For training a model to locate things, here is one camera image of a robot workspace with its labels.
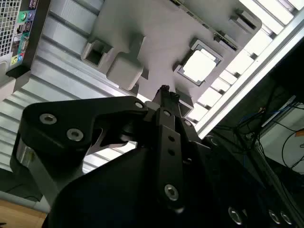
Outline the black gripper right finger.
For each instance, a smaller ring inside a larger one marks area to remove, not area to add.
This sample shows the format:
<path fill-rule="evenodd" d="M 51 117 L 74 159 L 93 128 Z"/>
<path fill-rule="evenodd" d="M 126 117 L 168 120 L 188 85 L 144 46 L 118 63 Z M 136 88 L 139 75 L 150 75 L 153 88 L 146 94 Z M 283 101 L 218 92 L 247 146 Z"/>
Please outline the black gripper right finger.
<path fill-rule="evenodd" d="M 193 126 L 187 119 L 183 118 L 180 111 L 179 99 L 180 96 L 176 93 L 170 93 L 172 99 L 173 113 L 176 117 L 175 129 L 180 134 L 182 160 L 190 164 L 205 164 L 206 155 L 209 152 L 209 147 L 201 143 L 201 139 Z"/>

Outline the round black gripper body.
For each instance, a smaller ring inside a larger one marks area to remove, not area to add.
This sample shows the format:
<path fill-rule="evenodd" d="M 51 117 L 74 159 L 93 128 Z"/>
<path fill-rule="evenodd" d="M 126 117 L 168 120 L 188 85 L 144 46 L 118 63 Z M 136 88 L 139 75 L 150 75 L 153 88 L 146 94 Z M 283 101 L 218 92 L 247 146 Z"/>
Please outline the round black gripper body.
<path fill-rule="evenodd" d="M 45 228 L 301 228 L 215 137 L 135 149 L 68 184 Z"/>

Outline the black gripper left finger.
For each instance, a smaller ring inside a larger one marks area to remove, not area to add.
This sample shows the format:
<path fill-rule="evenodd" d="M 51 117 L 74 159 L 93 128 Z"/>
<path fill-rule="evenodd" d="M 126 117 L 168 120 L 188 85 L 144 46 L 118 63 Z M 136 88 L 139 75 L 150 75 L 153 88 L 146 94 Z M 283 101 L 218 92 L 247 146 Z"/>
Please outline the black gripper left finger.
<path fill-rule="evenodd" d="M 170 93 L 163 85 L 146 103 L 121 96 L 29 105 L 12 159 L 51 208 L 68 184 L 128 152 L 181 151 Z"/>

